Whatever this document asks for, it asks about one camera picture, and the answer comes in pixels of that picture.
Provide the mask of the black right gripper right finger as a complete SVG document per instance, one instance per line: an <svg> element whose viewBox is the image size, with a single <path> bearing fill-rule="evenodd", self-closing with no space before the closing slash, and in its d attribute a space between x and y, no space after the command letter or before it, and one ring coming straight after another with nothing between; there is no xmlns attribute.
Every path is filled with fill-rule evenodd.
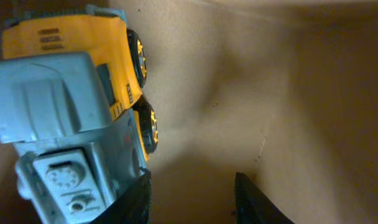
<svg viewBox="0 0 378 224"><path fill-rule="evenodd" d="M236 173L234 196L238 224L294 224L244 173Z"/></svg>

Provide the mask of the yellow grey toy truck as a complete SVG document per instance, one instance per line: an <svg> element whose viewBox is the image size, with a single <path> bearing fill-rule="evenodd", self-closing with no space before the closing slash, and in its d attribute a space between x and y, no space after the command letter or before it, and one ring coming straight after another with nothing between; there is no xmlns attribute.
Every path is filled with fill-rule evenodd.
<svg viewBox="0 0 378 224"><path fill-rule="evenodd" d="M7 20L2 56L0 142L21 197L42 223L91 223L158 145L141 39L120 9L27 11Z"/></svg>

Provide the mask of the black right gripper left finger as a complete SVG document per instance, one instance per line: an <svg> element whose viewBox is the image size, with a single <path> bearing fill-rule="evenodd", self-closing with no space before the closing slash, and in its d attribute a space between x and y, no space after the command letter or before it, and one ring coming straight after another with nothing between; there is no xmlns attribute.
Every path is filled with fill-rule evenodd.
<svg viewBox="0 0 378 224"><path fill-rule="evenodd" d="M91 224L149 224L151 171L144 173Z"/></svg>

